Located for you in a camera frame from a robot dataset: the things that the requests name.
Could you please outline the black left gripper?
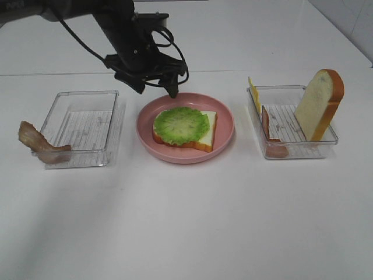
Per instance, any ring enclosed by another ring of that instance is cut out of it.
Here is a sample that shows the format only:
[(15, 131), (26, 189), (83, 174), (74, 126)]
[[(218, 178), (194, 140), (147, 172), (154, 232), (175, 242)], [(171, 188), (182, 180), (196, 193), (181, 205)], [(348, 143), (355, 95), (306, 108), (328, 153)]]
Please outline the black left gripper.
[[(144, 42), (138, 46), (127, 46), (123, 51), (107, 55), (104, 64), (116, 73), (114, 78), (131, 87), (138, 94), (145, 89), (144, 81), (159, 79), (159, 85), (171, 98), (176, 98), (178, 78), (187, 72), (185, 58), (174, 42), (169, 29), (148, 29), (144, 32)], [(160, 51), (161, 48), (174, 47), (180, 59)]]

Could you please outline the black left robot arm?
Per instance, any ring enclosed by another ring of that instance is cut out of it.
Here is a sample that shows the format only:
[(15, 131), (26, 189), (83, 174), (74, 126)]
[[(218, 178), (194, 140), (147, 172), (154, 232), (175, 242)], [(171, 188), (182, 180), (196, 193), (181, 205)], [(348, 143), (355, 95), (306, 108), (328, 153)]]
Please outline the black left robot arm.
[[(160, 51), (176, 46), (166, 27), (167, 13), (137, 13), (133, 1), (1, 1), (2, 24), (34, 15), (60, 22), (86, 51), (115, 72), (115, 79), (138, 94), (153, 86), (175, 98), (182, 83), (179, 78), (189, 79), (184, 57), (176, 59)], [(98, 55), (65, 22), (84, 15), (94, 17), (115, 54)]]

